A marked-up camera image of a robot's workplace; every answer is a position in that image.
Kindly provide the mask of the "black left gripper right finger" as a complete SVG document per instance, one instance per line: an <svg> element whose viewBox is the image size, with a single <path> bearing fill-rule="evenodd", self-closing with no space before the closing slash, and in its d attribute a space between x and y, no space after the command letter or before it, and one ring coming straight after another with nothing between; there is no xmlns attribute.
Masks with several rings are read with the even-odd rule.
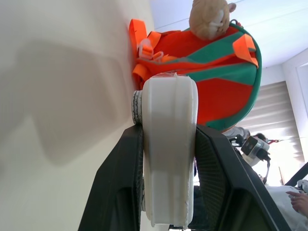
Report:
<svg viewBox="0 0 308 231"><path fill-rule="evenodd" d="M259 176L223 134L198 125L195 158L210 231L291 231Z"/></svg>

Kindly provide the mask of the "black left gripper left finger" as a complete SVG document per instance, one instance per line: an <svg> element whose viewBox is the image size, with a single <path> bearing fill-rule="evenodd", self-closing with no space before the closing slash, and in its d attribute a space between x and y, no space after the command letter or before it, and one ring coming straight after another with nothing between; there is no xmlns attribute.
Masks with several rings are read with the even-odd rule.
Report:
<svg viewBox="0 0 308 231"><path fill-rule="evenodd" d="M78 231L140 231L143 130L126 129L96 172Z"/></svg>

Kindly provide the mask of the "orange and teal backpack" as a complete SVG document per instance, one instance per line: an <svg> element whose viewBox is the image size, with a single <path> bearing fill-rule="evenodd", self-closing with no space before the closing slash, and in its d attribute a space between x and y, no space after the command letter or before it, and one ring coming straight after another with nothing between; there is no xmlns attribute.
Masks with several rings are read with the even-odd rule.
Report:
<svg viewBox="0 0 308 231"><path fill-rule="evenodd" d="M258 95L262 58L254 38L236 20L224 35L201 40L189 29L147 33L145 23L128 27L137 89L161 73L188 76L198 88L198 124L226 131L253 108Z"/></svg>

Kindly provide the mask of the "bystander bare hand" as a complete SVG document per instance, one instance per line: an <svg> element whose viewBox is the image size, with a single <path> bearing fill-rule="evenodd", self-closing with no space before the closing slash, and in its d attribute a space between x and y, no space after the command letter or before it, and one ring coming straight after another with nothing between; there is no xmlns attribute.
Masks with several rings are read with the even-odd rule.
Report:
<svg viewBox="0 0 308 231"><path fill-rule="evenodd" d="M308 218L308 195L291 191L286 193L291 196L291 204L293 209Z"/></svg>

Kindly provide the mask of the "bystander white shirt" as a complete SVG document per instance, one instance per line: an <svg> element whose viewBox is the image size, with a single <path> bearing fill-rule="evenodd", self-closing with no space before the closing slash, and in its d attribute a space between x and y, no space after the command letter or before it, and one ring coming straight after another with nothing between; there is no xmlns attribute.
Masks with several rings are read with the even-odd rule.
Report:
<svg viewBox="0 0 308 231"><path fill-rule="evenodd" d="M296 212L291 204L291 196L286 192L305 193L292 186L266 186L276 206L289 225L291 231L308 231L308 218Z"/></svg>

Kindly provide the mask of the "grey ribbed round knob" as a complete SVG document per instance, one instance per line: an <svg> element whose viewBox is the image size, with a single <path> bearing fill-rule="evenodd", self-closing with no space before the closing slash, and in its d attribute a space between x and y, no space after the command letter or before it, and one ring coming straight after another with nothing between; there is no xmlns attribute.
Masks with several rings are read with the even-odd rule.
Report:
<svg viewBox="0 0 308 231"><path fill-rule="evenodd" d="M135 125L142 125L142 90L133 93L131 101L132 120Z"/></svg>

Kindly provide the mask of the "beige window blind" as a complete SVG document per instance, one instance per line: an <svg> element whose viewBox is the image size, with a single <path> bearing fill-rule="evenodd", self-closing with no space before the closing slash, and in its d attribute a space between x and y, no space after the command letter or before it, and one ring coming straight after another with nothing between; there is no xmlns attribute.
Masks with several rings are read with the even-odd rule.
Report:
<svg viewBox="0 0 308 231"><path fill-rule="evenodd" d="M269 153L280 165L297 168L304 163L286 82L261 86L253 109L237 125L251 134L262 133L268 140L277 140L270 145Z"/></svg>

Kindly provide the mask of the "tan plush hamster toy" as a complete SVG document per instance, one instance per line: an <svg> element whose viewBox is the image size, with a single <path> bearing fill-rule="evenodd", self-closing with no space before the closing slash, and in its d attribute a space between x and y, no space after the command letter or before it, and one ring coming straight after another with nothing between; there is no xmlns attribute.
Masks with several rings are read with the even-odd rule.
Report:
<svg viewBox="0 0 308 231"><path fill-rule="evenodd" d="M229 28L230 13L236 3L226 0L193 0L189 17L190 31L199 39L214 40Z"/></svg>

